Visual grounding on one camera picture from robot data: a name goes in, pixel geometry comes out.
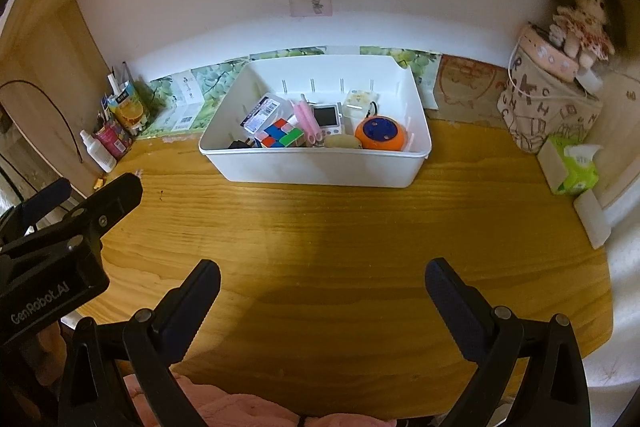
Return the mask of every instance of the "plastic container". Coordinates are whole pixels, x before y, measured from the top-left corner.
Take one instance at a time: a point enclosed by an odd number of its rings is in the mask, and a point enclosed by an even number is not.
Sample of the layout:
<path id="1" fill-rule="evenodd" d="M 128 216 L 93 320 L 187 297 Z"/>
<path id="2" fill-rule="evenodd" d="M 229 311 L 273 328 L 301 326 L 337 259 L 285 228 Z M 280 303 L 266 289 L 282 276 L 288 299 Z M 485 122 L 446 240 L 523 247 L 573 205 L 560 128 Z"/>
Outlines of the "plastic container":
<path id="1" fill-rule="evenodd" d="M 86 151 L 89 153 L 89 156 L 95 160 L 100 168 L 105 172 L 113 171 L 117 163 L 116 158 L 111 156 L 111 153 L 105 149 L 104 145 L 84 129 L 80 131 L 80 136 L 82 137 L 84 145 L 86 145 Z"/>
<path id="2" fill-rule="evenodd" d="M 94 131 L 94 136 L 116 160 L 122 158 L 133 143 L 129 133 L 113 119 L 108 120 L 98 131 Z"/>
<path id="3" fill-rule="evenodd" d="M 348 92 L 378 94 L 379 114 L 407 132 L 402 152 L 340 148 L 228 150 L 245 140 L 240 123 L 267 92 L 310 103 L 342 102 Z M 360 123 L 347 120 L 350 134 Z M 244 67 L 200 139 L 200 152 L 233 182 L 408 187 L 431 152 L 431 137 L 411 69 L 392 57 L 318 55 L 257 60 Z"/>

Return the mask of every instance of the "green tissue package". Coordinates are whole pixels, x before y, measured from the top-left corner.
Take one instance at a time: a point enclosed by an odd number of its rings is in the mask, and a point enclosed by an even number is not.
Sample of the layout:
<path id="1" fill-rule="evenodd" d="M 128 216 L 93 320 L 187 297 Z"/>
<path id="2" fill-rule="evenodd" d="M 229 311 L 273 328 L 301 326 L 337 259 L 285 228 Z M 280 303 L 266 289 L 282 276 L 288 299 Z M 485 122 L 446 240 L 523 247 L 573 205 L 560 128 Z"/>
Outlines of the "green tissue package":
<path id="1" fill-rule="evenodd" d="M 598 183 L 593 162 L 600 145 L 580 144 L 561 136 L 550 136 L 538 153 L 546 182 L 554 194 L 578 196 Z"/>

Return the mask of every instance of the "wooden desk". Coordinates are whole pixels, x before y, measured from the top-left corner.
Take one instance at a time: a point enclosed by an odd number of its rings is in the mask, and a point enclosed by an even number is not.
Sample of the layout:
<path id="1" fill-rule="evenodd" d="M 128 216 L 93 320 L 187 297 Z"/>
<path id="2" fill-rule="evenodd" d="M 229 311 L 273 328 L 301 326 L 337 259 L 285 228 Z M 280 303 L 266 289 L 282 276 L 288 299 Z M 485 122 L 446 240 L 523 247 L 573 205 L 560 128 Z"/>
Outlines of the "wooden desk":
<path id="1" fill-rule="evenodd" d="M 143 202 L 104 237 L 111 286 L 82 311 L 127 319 L 213 259 L 222 291 L 177 370 L 313 415 L 407 417 L 455 402 L 475 366 L 424 289 L 433 257 L 492 305 L 568 315 L 583 356 L 603 344 L 607 261 L 571 199 L 551 195 L 503 130 L 430 129 L 433 155 L 404 190 L 232 184 L 196 139 L 137 142 L 115 174 L 143 169 Z"/>

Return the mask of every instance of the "doll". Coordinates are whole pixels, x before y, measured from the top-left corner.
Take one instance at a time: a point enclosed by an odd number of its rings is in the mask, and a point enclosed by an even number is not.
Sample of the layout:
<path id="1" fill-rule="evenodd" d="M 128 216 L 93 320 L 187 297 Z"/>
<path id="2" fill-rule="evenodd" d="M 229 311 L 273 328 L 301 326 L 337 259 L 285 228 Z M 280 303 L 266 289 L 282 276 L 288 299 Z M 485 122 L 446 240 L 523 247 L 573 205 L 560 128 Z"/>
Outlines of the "doll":
<path id="1" fill-rule="evenodd" d="M 577 58 L 581 73 L 597 60 L 626 45 L 622 8 L 618 0 L 554 0 L 558 12 L 549 31 L 549 39 L 565 54 Z"/>

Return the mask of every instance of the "white box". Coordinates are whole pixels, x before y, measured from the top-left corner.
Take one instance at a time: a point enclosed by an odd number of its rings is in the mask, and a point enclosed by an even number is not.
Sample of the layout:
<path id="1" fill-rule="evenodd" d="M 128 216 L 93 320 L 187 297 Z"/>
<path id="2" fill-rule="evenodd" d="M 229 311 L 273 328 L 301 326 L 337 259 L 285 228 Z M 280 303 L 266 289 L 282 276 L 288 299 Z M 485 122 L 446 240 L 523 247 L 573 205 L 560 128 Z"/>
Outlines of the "white box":
<path id="1" fill-rule="evenodd" d="M 227 149 L 245 140 L 240 123 L 267 92 L 294 102 L 343 102 L 353 89 L 379 95 L 379 114 L 407 131 L 402 152 L 333 148 Z M 350 132 L 360 123 L 349 121 Z M 431 152 L 411 69 L 392 57 L 317 55 L 257 60 L 241 71 L 200 139 L 200 152 L 233 182 L 408 187 Z"/>
<path id="2" fill-rule="evenodd" d="M 603 247 L 611 235 L 611 225 L 602 211 L 593 190 L 583 192 L 574 201 L 575 211 L 580 217 L 589 242 L 594 250 Z"/>

